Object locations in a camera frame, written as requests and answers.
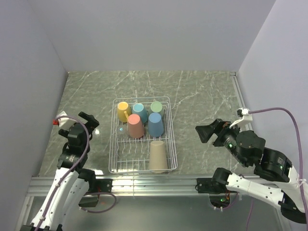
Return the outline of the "green plastic tumbler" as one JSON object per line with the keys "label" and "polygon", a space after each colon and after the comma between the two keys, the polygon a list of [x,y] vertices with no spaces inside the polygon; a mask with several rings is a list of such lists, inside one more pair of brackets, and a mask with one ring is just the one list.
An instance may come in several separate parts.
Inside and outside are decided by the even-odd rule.
{"label": "green plastic tumbler", "polygon": [[154,101],[151,103],[149,110],[148,110],[148,114],[150,115],[152,113],[158,113],[161,117],[164,116],[163,105],[161,102]]}

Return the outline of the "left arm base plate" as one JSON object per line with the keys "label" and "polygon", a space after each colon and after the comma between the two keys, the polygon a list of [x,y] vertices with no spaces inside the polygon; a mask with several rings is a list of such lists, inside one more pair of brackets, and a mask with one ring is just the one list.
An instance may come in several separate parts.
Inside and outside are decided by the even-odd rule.
{"label": "left arm base plate", "polygon": [[91,186],[91,193],[111,193],[112,191],[113,180],[112,179],[96,179],[94,184]]}

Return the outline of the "yellow ceramic mug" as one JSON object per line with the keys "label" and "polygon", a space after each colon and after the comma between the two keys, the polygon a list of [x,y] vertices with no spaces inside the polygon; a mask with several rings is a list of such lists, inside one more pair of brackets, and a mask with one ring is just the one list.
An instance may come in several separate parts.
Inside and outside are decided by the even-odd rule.
{"label": "yellow ceramic mug", "polygon": [[131,107],[127,102],[119,102],[117,115],[120,122],[127,123],[127,118],[132,114]]}

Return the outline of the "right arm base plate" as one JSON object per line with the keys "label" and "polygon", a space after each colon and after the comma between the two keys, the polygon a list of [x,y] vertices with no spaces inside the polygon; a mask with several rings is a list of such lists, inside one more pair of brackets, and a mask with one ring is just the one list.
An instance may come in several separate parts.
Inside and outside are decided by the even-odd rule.
{"label": "right arm base plate", "polygon": [[214,181],[212,178],[197,178],[195,189],[198,193],[207,194],[235,193],[235,191],[228,190],[225,184]]}

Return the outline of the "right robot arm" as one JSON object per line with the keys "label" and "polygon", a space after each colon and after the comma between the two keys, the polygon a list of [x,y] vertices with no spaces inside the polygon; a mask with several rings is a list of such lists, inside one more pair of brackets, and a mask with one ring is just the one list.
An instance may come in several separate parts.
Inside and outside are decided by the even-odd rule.
{"label": "right robot arm", "polygon": [[300,188],[304,193],[308,187],[299,180],[292,162],[280,151],[267,148],[264,138],[252,130],[241,131],[231,126],[230,121],[214,120],[209,125],[196,126],[202,143],[216,135],[214,147],[225,147],[243,167],[254,167],[254,174],[275,184],[265,186],[245,179],[225,168],[218,167],[210,179],[198,178],[195,189],[198,193],[221,194],[238,192],[247,194],[280,210],[290,221],[306,224],[305,207]]}

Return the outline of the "salmon pink plastic tumbler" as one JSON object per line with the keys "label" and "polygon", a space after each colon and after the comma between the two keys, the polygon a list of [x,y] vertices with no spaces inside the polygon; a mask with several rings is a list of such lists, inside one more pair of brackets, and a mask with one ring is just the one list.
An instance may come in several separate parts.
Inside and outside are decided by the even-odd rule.
{"label": "salmon pink plastic tumbler", "polygon": [[131,114],[128,117],[128,134],[130,137],[139,139],[145,133],[141,118],[138,114]]}

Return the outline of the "blue plastic tumbler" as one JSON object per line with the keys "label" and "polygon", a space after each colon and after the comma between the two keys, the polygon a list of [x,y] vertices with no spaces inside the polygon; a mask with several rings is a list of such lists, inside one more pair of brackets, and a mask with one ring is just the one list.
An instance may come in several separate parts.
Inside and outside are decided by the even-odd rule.
{"label": "blue plastic tumbler", "polygon": [[152,137],[159,137],[164,133],[164,125],[159,113],[151,113],[149,115],[148,132]]}

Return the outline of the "clear faceted drinking glass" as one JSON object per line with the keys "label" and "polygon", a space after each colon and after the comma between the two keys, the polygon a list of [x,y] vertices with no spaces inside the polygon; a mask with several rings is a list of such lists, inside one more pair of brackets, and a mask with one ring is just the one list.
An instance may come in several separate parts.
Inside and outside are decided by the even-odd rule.
{"label": "clear faceted drinking glass", "polygon": [[116,131],[116,134],[117,134],[117,137],[119,139],[126,139],[127,138],[127,135],[128,135],[128,132],[127,132],[127,127],[126,126],[118,126],[117,127],[117,131]]}

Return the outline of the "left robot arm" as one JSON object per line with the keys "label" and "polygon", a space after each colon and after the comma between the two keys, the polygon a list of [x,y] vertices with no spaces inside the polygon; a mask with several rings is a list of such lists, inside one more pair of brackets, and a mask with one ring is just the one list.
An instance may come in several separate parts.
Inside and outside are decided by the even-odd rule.
{"label": "left robot arm", "polygon": [[85,193],[97,188],[95,172],[84,169],[90,151],[92,132],[99,126],[94,116],[80,112],[80,120],[60,114],[59,135],[67,138],[59,157],[57,170],[50,190],[29,225],[23,225],[23,231],[62,231],[66,226],[69,213],[78,206]]}

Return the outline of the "light blue ceramic mug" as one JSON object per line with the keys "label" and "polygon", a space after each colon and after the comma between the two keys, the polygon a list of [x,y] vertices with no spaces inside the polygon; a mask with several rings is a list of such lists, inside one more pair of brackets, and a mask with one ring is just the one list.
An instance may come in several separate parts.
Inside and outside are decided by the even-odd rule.
{"label": "light blue ceramic mug", "polygon": [[132,107],[132,112],[134,114],[139,115],[141,121],[143,124],[145,124],[148,121],[148,114],[147,111],[142,103],[136,103]]}

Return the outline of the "beige plastic tumbler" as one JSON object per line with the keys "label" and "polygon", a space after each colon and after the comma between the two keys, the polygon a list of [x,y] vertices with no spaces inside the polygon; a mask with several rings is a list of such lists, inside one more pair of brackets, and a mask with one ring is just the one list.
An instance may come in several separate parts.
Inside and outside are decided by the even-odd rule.
{"label": "beige plastic tumbler", "polygon": [[149,170],[153,173],[164,173],[168,169],[165,143],[152,141],[150,144]]}

